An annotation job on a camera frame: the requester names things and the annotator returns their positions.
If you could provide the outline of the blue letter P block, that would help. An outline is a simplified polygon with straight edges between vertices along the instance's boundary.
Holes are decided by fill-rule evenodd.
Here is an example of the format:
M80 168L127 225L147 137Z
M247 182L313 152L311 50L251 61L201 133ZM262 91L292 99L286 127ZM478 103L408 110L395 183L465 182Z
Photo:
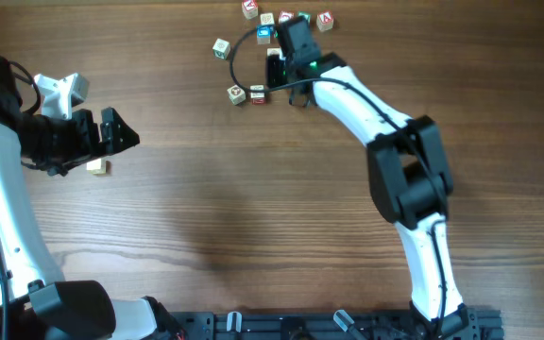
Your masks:
M86 163L86 170L95 176L106 175L108 173L108 162L105 159L96 159Z

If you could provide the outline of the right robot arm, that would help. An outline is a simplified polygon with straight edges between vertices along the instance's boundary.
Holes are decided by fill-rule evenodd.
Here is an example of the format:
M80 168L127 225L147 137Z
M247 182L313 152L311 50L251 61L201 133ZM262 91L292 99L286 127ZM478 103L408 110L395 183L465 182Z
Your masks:
M428 116L412 118L393 109L336 54L323 54L305 18L286 20L276 32L281 55L268 62L269 88L304 96L365 147L371 198L404 248L414 324L431 339L456 334L467 320L448 251L453 179L437 125Z

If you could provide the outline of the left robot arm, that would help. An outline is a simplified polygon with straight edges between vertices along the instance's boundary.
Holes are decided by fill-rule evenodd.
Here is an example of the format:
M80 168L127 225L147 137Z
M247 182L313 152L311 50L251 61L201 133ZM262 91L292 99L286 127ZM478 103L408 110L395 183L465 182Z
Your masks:
M0 339L182 339L153 297L114 300L94 280L67 280L44 243L25 169L64 176L140 142L116 110L82 108L87 81L31 75L0 56Z

